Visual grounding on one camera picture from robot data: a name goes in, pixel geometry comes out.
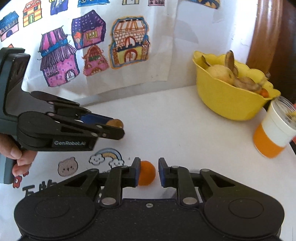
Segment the person's left hand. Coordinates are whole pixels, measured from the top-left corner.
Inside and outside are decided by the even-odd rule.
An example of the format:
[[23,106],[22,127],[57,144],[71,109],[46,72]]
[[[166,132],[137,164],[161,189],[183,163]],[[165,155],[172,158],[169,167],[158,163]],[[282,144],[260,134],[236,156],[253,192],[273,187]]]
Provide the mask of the person's left hand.
[[1,133],[1,154],[10,159],[16,160],[12,174],[16,177],[29,171],[37,152],[20,150],[13,140],[6,134]]

